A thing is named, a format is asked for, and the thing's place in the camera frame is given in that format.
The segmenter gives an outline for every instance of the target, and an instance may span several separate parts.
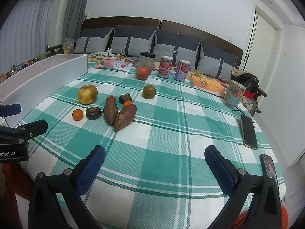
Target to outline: phone screen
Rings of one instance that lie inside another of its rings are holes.
[[[273,174],[273,176],[275,178],[276,185],[277,185],[278,190],[279,190],[278,178],[276,176],[275,167],[274,167],[272,157],[270,157],[266,154],[262,154],[260,157],[261,157],[261,161],[262,161],[262,167],[263,167],[264,174],[267,173],[268,171]]]
[[[244,145],[251,149],[257,150],[257,141],[252,119],[248,116],[241,114],[240,124],[242,126],[242,136]]]

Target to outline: pillow strap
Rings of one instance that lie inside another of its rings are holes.
[[[88,37],[87,37],[85,46],[84,46],[84,48],[83,48],[83,53],[87,53],[87,45],[88,45],[88,41],[89,41],[90,37],[91,37],[91,36],[88,36]]]
[[[125,55],[126,56],[128,56],[128,48],[129,48],[130,39],[132,38],[132,33],[128,34],[128,38],[127,38],[127,42],[126,42],[126,46],[125,46]]]
[[[219,59],[220,60],[220,62],[219,62],[219,69],[218,69],[218,72],[217,72],[217,75],[216,75],[216,79],[218,79],[219,78],[219,76],[220,76],[220,73],[221,73],[221,71],[222,71],[222,63],[224,62],[224,60],[223,59]]]
[[[176,58],[178,54],[178,42],[179,42],[180,34],[176,33],[175,47],[173,49],[173,64],[176,65]]]

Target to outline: checkered tablecloth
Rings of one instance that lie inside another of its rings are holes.
[[[30,159],[22,165],[33,178],[41,171],[60,174],[95,145],[103,146],[106,160],[82,196],[103,228],[207,228],[228,201],[204,160],[209,145],[215,145],[236,168],[255,175],[262,175],[260,154],[270,155],[283,198],[286,188],[280,166],[257,123],[258,150],[253,151],[243,146],[240,112],[232,111],[221,98],[193,89],[189,81],[164,80],[156,73],[139,81],[133,73],[95,70],[94,64],[88,63],[87,74],[48,97],[20,122],[48,122],[47,132],[29,141]],[[99,93],[88,106],[77,100],[78,89],[86,84],[97,86]],[[146,85],[156,88],[152,100],[142,97]],[[94,121],[72,118],[74,109],[103,110],[110,95],[116,97],[120,110],[119,96],[125,93],[138,110],[134,121],[119,132],[103,116]],[[250,116],[242,104],[239,108]],[[251,195],[243,211],[250,202]]]

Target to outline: gray pillow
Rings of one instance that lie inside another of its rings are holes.
[[[83,29],[77,40],[74,53],[104,52],[113,27]]]
[[[197,71],[207,76],[217,78],[223,82],[230,83],[232,66],[228,65],[225,62],[225,59],[233,64],[234,61],[236,63],[237,56],[224,52],[211,45],[202,43]]]
[[[115,25],[112,53],[121,54],[122,50],[126,56],[140,57],[140,52],[150,52],[154,35],[154,27]]]
[[[156,29],[153,53],[158,61],[161,56],[173,57],[174,65],[178,65],[179,59],[187,60],[191,63],[189,69],[193,70],[199,44],[199,38]]]

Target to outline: orange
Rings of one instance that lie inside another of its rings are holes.
[[[126,101],[123,103],[123,107],[126,107],[127,105],[133,104],[133,102],[131,101]]]
[[[76,109],[72,113],[72,117],[75,121],[80,121],[83,118],[83,110]]]
[[[106,98],[106,103],[109,102],[109,101],[114,101],[114,102],[116,102],[116,99],[115,99],[115,97],[113,97],[113,96],[108,96],[108,97]]]

